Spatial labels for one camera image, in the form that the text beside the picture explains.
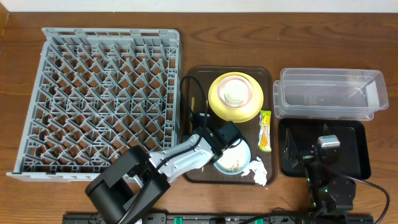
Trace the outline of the wooden chopstick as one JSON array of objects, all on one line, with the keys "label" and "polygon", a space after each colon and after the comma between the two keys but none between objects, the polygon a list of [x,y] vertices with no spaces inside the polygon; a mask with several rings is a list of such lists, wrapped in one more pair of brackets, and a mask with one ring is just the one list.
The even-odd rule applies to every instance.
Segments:
[{"label": "wooden chopstick", "polygon": [[208,100],[206,100],[205,105],[206,105],[206,108],[207,108],[207,107],[208,107]]},{"label": "wooden chopstick", "polygon": [[191,112],[190,112],[190,134],[192,134],[193,133],[193,115],[194,115],[194,112],[193,112],[193,110],[194,110],[194,106],[195,106],[195,97],[191,97],[191,104],[190,104],[190,109],[191,109]]}]

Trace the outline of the light blue bowl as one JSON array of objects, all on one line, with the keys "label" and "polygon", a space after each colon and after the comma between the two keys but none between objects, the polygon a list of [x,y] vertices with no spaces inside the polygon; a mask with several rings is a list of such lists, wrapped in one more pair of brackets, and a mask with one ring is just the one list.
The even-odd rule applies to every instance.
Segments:
[{"label": "light blue bowl", "polygon": [[236,175],[241,173],[251,160],[251,151],[246,141],[240,139],[223,152],[214,166],[221,173]]}]

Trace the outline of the yellow green snack wrapper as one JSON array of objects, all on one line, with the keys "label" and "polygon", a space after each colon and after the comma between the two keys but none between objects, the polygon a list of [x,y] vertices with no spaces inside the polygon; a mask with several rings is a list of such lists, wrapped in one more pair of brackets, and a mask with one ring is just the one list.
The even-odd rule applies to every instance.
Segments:
[{"label": "yellow green snack wrapper", "polygon": [[271,111],[260,110],[259,114],[260,120],[260,131],[259,131],[259,141],[258,146],[261,151],[271,152]]}]

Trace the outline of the white tissue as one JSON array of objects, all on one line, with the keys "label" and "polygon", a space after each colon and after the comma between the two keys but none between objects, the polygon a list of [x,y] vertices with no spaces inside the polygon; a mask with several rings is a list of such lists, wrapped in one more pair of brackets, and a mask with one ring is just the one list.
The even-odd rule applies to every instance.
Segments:
[{"label": "white tissue", "polygon": [[241,177],[244,177],[250,173],[254,172],[254,182],[256,184],[265,186],[267,184],[267,170],[264,167],[262,159],[257,156],[255,160],[251,161],[244,169]]}]

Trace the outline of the food scraps rice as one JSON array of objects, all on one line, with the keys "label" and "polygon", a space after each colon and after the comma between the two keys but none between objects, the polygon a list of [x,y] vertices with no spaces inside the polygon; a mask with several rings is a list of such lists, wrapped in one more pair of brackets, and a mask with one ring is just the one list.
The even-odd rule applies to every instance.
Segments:
[{"label": "food scraps rice", "polygon": [[244,146],[237,146],[225,150],[216,165],[226,172],[237,172],[246,163],[247,152]]}]

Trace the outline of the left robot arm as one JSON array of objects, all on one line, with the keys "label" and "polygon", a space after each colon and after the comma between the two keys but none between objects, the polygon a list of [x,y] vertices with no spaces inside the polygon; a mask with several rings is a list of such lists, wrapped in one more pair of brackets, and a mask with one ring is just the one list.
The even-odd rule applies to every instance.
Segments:
[{"label": "left robot arm", "polygon": [[180,175],[214,163],[235,145],[241,132],[232,122],[219,129],[203,125],[184,142],[162,151],[128,149],[100,173],[85,193],[105,223],[135,223],[153,207]]}]

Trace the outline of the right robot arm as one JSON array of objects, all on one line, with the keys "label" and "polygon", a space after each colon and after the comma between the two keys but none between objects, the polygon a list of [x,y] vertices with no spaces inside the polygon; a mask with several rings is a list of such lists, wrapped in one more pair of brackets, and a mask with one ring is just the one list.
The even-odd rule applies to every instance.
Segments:
[{"label": "right robot arm", "polygon": [[340,141],[335,135],[320,136],[309,150],[299,151],[290,129],[286,129],[285,150],[293,169],[302,169],[307,178],[310,200],[316,216],[340,216],[353,209],[354,181],[335,174],[328,165],[336,161]]}]

